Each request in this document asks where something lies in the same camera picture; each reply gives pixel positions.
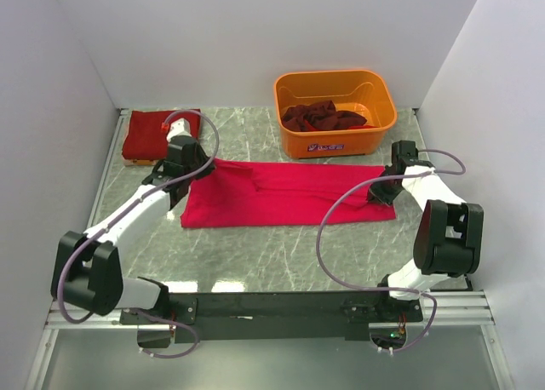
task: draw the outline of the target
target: red cloth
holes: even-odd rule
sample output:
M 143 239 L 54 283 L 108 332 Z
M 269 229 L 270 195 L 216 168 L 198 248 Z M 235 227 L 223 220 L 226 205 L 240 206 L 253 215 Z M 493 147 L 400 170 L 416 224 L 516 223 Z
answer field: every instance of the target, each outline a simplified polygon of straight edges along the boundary
M 212 174 L 191 184 L 181 224 L 186 228 L 315 226 L 342 194 L 383 170 L 382 166 L 216 159 Z M 393 207 L 367 203 L 367 189 L 345 200 L 329 223 L 393 220 Z
M 161 124 L 173 111 L 138 112 L 130 116 L 129 132 L 123 144 L 121 155 L 127 160 L 159 160 L 167 156 L 167 135 L 161 131 Z M 198 139 L 201 117 L 195 113 L 181 113 L 171 123 L 185 118 L 189 122 L 191 136 Z

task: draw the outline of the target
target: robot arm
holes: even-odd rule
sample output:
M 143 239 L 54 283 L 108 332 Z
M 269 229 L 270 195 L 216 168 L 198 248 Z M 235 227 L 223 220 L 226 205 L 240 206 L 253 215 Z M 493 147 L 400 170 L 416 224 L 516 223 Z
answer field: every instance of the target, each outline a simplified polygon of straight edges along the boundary
M 166 159 L 155 165 L 125 204 L 85 232 L 68 232 L 60 239 L 51 284 L 53 297 L 56 297 L 60 273 L 74 250 L 88 236 L 106 229 L 72 265 L 64 285 L 65 300 L 102 316 L 113 309 L 127 307 L 151 310 L 151 314 L 160 317 L 169 316 L 168 287 L 150 279 L 124 278 L 120 265 L 121 255 L 138 236 L 187 195 L 192 179 L 178 182 L 174 179 L 199 169 L 209 159 L 197 141 L 186 135 L 183 125 L 173 123 L 168 140 Z M 194 178 L 202 178 L 213 169 L 210 165 Z M 162 189 L 152 192 L 158 186 Z M 140 203 L 108 229 L 107 225 L 135 200 L 140 200 Z
M 382 175 L 419 175 L 433 166 L 418 158 L 413 141 L 392 144 L 392 165 Z M 413 259 L 399 271 L 387 276 L 386 285 L 429 290 L 438 282 L 473 273 L 479 266 L 484 211 L 453 193 L 435 173 L 399 181 L 374 183 L 369 200 L 391 205 L 406 190 L 422 210 L 416 234 Z M 390 296 L 411 301 L 417 295 L 390 292 Z

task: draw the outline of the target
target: cable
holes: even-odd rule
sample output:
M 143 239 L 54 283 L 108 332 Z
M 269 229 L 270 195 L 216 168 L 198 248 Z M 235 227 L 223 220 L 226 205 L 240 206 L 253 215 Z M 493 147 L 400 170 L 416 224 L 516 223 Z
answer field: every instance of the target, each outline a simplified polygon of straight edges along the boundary
M 426 297 L 426 298 L 428 298 L 428 299 L 430 299 L 432 301 L 432 303 L 433 303 L 432 313 L 430 314 L 429 320 L 427 321 L 427 324 L 426 324 L 426 326 L 424 326 L 424 329 L 422 330 L 420 335 L 418 335 L 414 341 L 412 341 L 412 342 L 410 342 L 408 344 L 405 344 L 405 346 L 401 347 L 400 349 L 393 349 L 393 351 L 395 353 L 396 352 L 402 352 L 404 350 L 407 350 L 410 347 L 413 347 L 415 344 L 417 344 L 428 333 L 428 331 L 432 327 L 433 320 L 435 319 L 435 314 L 437 313 L 437 300 L 435 299 L 435 297 L 428 294 L 427 292 L 421 292 L 420 290 L 413 290 L 411 288 L 364 287 L 364 286 L 359 286 L 359 285 L 350 284 L 348 282 L 345 282 L 342 279 L 338 278 L 336 275 L 334 275 L 328 269 L 328 267 L 325 265 L 324 259 L 322 258 L 322 253 L 321 253 L 321 250 L 320 250 L 320 244 L 321 244 L 321 239 L 322 239 L 322 233 L 324 231 L 325 226 L 327 225 L 328 219 L 331 217 L 331 215 L 336 210 L 336 208 L 339 205 L 341 205 L 342 202 L 345 199 L 347 199 L 349 196 L 354 194 L 360 188 L 363 188 L 365 186 L 369 186 L 369 185 L 371 185 L 373 183 L 376 183 L 378 181 L 414 179 L 414 178 L 417 178 L 417 177 L 426 177 L 427 175 L 432 175 L 433 173 L 443 173 L 443 174 L 449 174 L 449 175 L 463 175 L 466 172 L 465 165 L 456 156 L 454 156 L 454 155 L 452 155 L 452 154 L 450 154 L 448 152 L 438 151 L 438 150 L 435 150 L 435 149 L 428 149 L 428 150 L 432 151 L 432 152 L 439 152 L 441 154 L 445 154 L 446 156 L 452 157 L 454 160 L 456 160 L 460 164 L 460 166 L 462 167 L 462 171 L 457 172 L 457 171 L 450 171 L 450 170 L 441 170 L 441 171 L 439 171 L 439 170 L 430 170 L 430 171 L 426 171 L 426 172 L 423 172 L 423 173 L 419 173 L 417 175 L 384 175 L 383 177 L 376 177 L 374 179 L 369 179 L 367 181 L 362 181 L 358 185 L 352 187 L 350 190 L 345 192 L 337 201 L 335 201 L 333 203 L 333 205 L 330 207 L 328 212 L 325 214 L 324 219 L 320 223 L 320 226 L 318 228 L 318 235 L 316 237 L 316 256 L 318 258 L 318 263 L 321 266 L 322 270 L 325 272 L 325 274 L 328 277 L 330 277 L 331 279 L 333 279 L 335 282 L 337 282 L 339 285 L 344 286 L 345 288 L 349 288 L 351 290 L 361 290 L 363 292 L 408 292 L 408 293 L 411 293 L 411 294 L 424 296 L 424 297 Z
M 445 156 L 448 156 L 458 164 L 460 164 L 461 171 L 453 171 L 453 170 L 435 170 L 435 173 L 438 173 L 440 175 L 465 175 L 466 174 L 466 165 L 463 163 L 460 158 L 456 157 L 454 154 L 450 152 L 445 152 L 444 150 L 439 149 L 422 149 L 418 151 L 419 153 L 427 152 L 427 153 L 438 153 L 443 154 Z
M 187 330 L 195 338 L 195 341 L 193 342 L 191 347 L 189 347 L 187 350 L 185 350 L 184 352 L 181 352 L 181 353 L 160 354 L 160 353 L 154 353 L 151 350 L 147 350 L 147 349 L 143 349 L 143 348 L 141 349 L 141 351 L 143 353 L 151 356 L 152 358 L 181 358 L 181 357 L 186 356 L 187 354 L 191 353 L 193 350 L 195 350 L 197 348 L 198 343 L 200 342 L 200 339 L 198 338 L 197 331 L 194 328 L 192 328 L 191 326 L 187 325 L 187 324 L 182 324 L 180 322 L 176 322 L 175 320 L 168 320 L 168 319 L 159 318 L 157 316 L 152 316 L 152 315 L 150 315 L 148 313 L 145 313 L 144 311 L 142 311 L 141 309 L 138 309 L 138 308 L 131 308 L 130 311 L 138 313 L 139 315 L 143 316 L 144 318 L 148 319 L 151 322 L 159 322 L 160 324 L 170 324 L 170 325 L 173 324 L 174 326 L 177 326 L 179 328 Z
M 195 171 L 193 171 L 192 173 L 189 173 L 187 175 L 182 175 L 180 177 L 177 177 L 175 179 L 172 179 L 170 181 L 166 181 L 164 182 L 163 184 L 159 185 L 159 186 L 155 186 L 154 188 L 148 190 L 147 192 L 143 193 L 139 198 L 136 198 L 135 200 L 132 201 L 131 204 L 129 204 L 127 206 L 126 209 L 124 209 L 121 213 L 119 213 L 119 215 L 115 216 L 107 225 L 106 227 L 100 229 L 96 234 L 92 235 L 91 237 L 88 237 L 87 240 L 81 244 L 79 247 L 77 247 L 74 252 L 72 253 L 72 255 L 70 255 L 70 258 L 68 258 L 68 261 L 66 262 L 66 264 L 64 265 L 64 267 L 62 268 L 62 272 L 60 273 L 60 277 L 59 277 L 59 284 L 57 286 L 57 302 L 59 304 L 59 310 L 60 310 L 60 314 L 63 316 L 63 318 L 71 323 L 71 324 L 81 324 L 82 322 L 85 322 L 87 319 L 89 319 L 93 313 L 92 312 L 89 312 L 87 315 L 83 316 L 82 318 L 80 319 L 74 319 L 73 317 L 71 317 L 69 314 L 68 314 L 68 311 L 66 310 L 66 305 L 65 305 L 65 301 L 64 301 L 64 288 L 65 288 L 65 282 L 66 282 L 66 278 L 68 276 L 68 273 L 70 272 L 70 268 L 72 267 L 73 263 L 76 261 L 76 259 L 79 257 L 79 255 L 89 246 L 91 245 L 94 241 L 96 241 L 98 238 L 100 238 L 101 236 L 103 236 L 105 233 L 108 232 L 108 230 L 110 230 L 113 226 L 115 226 L 118 222 L 120 222 L 128 213 L 130 213 L 138 204 L 142 203 L 144 201 L 144 199 L 148 198 L 149 196 L 151 196 L 153 193 L 155 192 L 158 192 L 160 190 L 163 190 L 165 187 L 167 186 L 171 186 L 173 184 L 176 184 L 180 181 L 185 181 L 187 179 L 190 179 L 191 177 L 195 176 L 195 175 L 198 175 L 199 173 L 201 173 L 202 171 L 206 170 L 206 168 L 208 166 L 210 166 L 212 164 L 212 162 L 214 162 L 214 159 L 215 159 L 215 156 L 217 155 L 218 153 L 218 149 L 220 148 L 220 134 L 218 133 L 218 129 L 216 128 L 216 126 L 212 123 L 212 121 L 206 117 L 203 113 L 201 112 L 198 112 L 198 111 L 194 111 L 194 110 L 180 110 L 180 111 L 176 111 L 176 112 L 172 112 L 167 118 L 166 118 L 166 121 L 169 121 L 171 120 L 173 117 L 175 117 L 176 115 L 179 115 L 181 113 L 194 113 L 196 115 L 199 115 L 206 123 L 208 123 L 210 125 L 210 127 L 212 128 L 212 130 L 214 131 L 214 135 L 215 135 L 215 146 L 214 146 L 214 151 L 212 152 L 212 155 L 210 156 L 210 158 L 206 161 L 205 164 L 203 164 L 200 168 L 196 169 Z M 155 318 L 155 317 L 152 317 L 151 315 L 143 315 L 145 316 L 146 318 Z

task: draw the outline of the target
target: black bar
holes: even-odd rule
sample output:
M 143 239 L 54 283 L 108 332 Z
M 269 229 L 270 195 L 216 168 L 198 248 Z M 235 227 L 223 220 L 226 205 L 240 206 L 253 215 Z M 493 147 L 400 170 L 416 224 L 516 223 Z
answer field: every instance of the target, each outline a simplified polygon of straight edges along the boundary
M 369 323 L 422 321 L 418 301 L 361 291 L 170 294 L 176 320 L 190 324 L 201 340 L 344 337 L 368 341 Z M 121 324 L 150 324 L 123 312 Z M 193 342 L 177 329 L 176 343 Z

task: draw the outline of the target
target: floor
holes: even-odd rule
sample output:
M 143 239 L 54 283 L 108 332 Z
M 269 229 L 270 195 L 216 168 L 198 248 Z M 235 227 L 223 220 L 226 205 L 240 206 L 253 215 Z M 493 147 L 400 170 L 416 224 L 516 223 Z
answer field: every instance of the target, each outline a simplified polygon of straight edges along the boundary
M 289 162 L 280 145 L 275 111 L 267 107 L 203 108 L 218 126 L 218 157 L 238 161 Z M 130 111 L 122 122 L 95 211 L 94 223 L 111 214 L 129 198 L 150 172 L 149 167 L 126 167 L 121 147 Z M 318 158 L 305 163 L 383 165 L 390 146 L 414 140 L 422 148 L 422 134 L 411 109 L 399 111 L 398 122 L 379 149 L 369 156 Z M 203 126 L 201 143 L 209 151 L 214 141 Z M 125 276 L 176 282 L 186 291 L 337 290 L 320 270 L 314 250 L 316 227 L 237 227 L 183 229 L 179 204 L 123 253 Z M 395 201 L 394 221 L 330 226 L 324 231 L 324 259 L 337 276 L 355 284 L 376 285 L 400 269 L 411 257 L 420 209 L 408 193 Z M 466 289 L 464 278 L 446 281 L 445 289 Z

